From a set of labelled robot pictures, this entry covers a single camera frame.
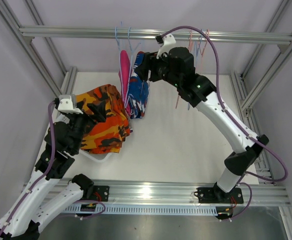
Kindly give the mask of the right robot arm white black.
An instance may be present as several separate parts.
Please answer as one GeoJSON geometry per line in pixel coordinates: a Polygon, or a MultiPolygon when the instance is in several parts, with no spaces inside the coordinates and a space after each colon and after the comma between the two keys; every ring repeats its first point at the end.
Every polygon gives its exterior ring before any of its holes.
{"type": "Polygon", "coordinates": [[[268,144],[267,136],[257,135],[232,115],[218,98],[216,86],[207,77],[196,73],[194,56],[185,47],[174,47],[163,54],[146,52],[135,72],[143,81],[164,80],[174,86],[178,95],[203,113],[227,139],[233,152],[224,160],[225,169],[212,187],[212,200],[226,202],[268,144]]]}

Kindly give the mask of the blue hanger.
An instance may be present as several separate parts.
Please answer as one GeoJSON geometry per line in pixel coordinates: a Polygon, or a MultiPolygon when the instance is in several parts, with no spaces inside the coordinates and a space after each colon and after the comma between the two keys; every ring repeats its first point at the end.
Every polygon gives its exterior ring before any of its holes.
{"type": "Polygon", "coordinates": [[[138,49],[139,45],[141,44],[141,42],[139,42],[135,47],[133,47],[132,43],[131,43],[131,30],[132,28],[129,27],[128,31],[127,31],[127,40],[128,40],[128,44],[129,44],[129,50],[130,50],[130,59],[129,59],[129,69],[128,69],[128,79],[127,79],[127,91],[126,91],[126,96],[125,96],[125,107],[127,107],[128,105],[128,93],[129,93],[129,85],[130,85],[130,79],[131,79],[131,75],[132,75],[132,71],[133,71],[133,56],[135,54],[135,51],[138,49]]]}
{"type": "Polygon", "coordinates": [[[202,35],[199,35],[198,40],[193,40],[193,51],[192,54],[194,56],[194,68],[195,71],[197,71],[197,66],[198,66],[198,60],[199,60],[199,55],[200,55],[200,47],[201,47],[201,43],[202,43],[202,35]]]}

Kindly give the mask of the pink hanger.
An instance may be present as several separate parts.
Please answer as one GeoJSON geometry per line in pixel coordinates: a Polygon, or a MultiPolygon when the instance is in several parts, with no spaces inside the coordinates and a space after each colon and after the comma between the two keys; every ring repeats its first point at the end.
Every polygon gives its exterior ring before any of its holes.
{"type": "MultiPolygon", "coordinates": [[[[193,41],[193,31],[192,30],[190,30],[190,35],[189,35],[189,42],[188,42],[188,51],[190,52],[190,53],[192,53],[193,52],[193,47],[194,47],[194,41],[193,41]]],[[[177,107],[178,107],[178,104],[179,104],[179,101],[180,101],[180,96],[178,95],[177,96],[177,100],[176,100],[176,105],[175,105],[175,108],[177,109],[177,107]]]]}
{"type": "Polygon", "coordinates": [[[204,63],[204,55],[205,55],[205,50],[207,47],[208,42],[205,41],[205,45],[203,48],[199,47],[199,52],[200,52],[200,65],[199,65],[199,73],[203,73],[203,63],[204,63]]]}

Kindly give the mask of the blue white patterned trousers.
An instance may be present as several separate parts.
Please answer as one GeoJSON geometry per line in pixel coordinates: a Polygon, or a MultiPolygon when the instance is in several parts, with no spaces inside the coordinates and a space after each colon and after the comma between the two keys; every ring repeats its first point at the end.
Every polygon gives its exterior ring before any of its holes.
{"type": "Polygon", "coordinates": [[[127,107],[129,107],[130,119],[142,119],[145,116],[148,96],[149,96],[149,83],[142,81],[136,72],[143,61],[145,53],[139,51],[133,65],[131,76],[128,85],[127,94],[127,107]]]}

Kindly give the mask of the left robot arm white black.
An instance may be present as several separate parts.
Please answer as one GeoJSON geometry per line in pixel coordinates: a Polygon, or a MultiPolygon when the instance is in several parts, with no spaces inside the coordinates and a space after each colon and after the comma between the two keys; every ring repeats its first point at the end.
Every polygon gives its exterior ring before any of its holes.
{"type": "Polygon", "coordinates": [[[105,103],[88,104],[92,112],[82,110],[82,104],[55,99],[48,105],[49,128],[44,138],[45,149],[36,162],[26,187],[13,206],[0,218],[0,240],[37,240],[46,226],[75,203],[102,209],[91,214],[75,214],[80,220],[105,212],[106,206],[95,183],[86,175],[75,175],[66,188],[49,202],[48,193],[64,177],[79,153],[87,131],[106,121],[105,103]]]}

